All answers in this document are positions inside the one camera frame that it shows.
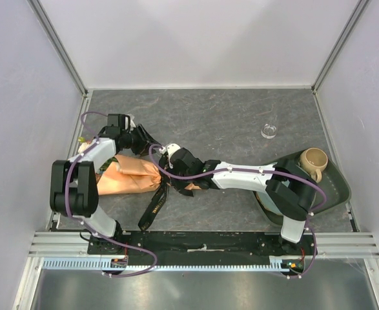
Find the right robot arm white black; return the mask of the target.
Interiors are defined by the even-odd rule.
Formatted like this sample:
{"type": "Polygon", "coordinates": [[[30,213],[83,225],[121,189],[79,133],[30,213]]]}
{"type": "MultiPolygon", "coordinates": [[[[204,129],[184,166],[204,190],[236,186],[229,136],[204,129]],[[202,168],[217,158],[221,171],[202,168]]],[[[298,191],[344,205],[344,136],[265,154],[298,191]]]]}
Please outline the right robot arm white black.
{"type": "Polygon", "coordinates": [[[291,159],[262,166],[234,165],[220,160],[201,161],[175,143],[161,148],[164,169],[178,191],[188,186],[252,191],[264,209],[282,217],[278,246],[293,254],[302,246],[307,215],[316,196],[316,182],[291,159]]]}

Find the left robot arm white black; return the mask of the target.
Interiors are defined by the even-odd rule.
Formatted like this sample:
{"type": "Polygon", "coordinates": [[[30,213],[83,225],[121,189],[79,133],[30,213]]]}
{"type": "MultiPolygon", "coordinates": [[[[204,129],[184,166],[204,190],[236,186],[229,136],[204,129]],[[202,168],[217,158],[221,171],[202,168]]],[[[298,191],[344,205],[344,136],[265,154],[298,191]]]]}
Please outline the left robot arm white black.
{"type": "Polygon", "coordinates": [[[104,126],[91,146],[67,160],[52,164],[50,208],[63,216],[84,222],[101,236],[102,247],[117,254],[124,247],[122,228],[99,206],[95,174],[110,158],[123,149],[135,155],[146,156],[149,147],[157,141],[142,125],[136,127],[104,126]]]}

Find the black ribbon gold lettering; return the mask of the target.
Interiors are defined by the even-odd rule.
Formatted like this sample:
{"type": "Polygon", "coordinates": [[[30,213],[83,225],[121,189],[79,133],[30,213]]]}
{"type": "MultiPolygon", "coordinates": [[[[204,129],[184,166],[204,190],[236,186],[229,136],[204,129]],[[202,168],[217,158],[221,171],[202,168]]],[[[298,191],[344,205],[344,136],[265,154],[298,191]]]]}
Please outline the black ribbon gold lettering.
{"type": "Polygon", "coordinates": [[[160,185],[138,222],[138,227],[141,231],[146,231],[153,224],[156,216],[158,215],[168,198],[170,178],[163,173],[161,173],[160,175],[160,185]]]}

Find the artificial flower bunch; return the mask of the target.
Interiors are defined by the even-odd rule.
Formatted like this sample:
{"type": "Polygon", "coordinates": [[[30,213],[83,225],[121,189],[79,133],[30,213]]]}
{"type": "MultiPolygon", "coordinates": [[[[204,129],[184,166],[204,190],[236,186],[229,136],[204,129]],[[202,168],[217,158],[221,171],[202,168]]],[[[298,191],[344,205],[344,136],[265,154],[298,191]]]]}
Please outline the artificial flower bunch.
{"type": "Polygon", "coordinates": [[[82,143],[77,152],[82,155],[81,161],[92,161],[95,173],[102,175],[112,163],[117,154],[116,151],[116,144],[113,139],[99,138],[90,143],[82,143]]]}

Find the orange wrapping paper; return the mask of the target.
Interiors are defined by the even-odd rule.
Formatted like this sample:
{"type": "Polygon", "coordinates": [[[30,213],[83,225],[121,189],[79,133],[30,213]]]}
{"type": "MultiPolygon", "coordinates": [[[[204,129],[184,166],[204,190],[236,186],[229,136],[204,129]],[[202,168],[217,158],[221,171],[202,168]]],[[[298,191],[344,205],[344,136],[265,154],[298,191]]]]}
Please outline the orange wrapping paper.
{"type": "Polygon", "coordinates": [[[150,161],[115,155],[96,174],[100,196],[137,194],[156,191],[161,185],[161,174],[150,161]]]}

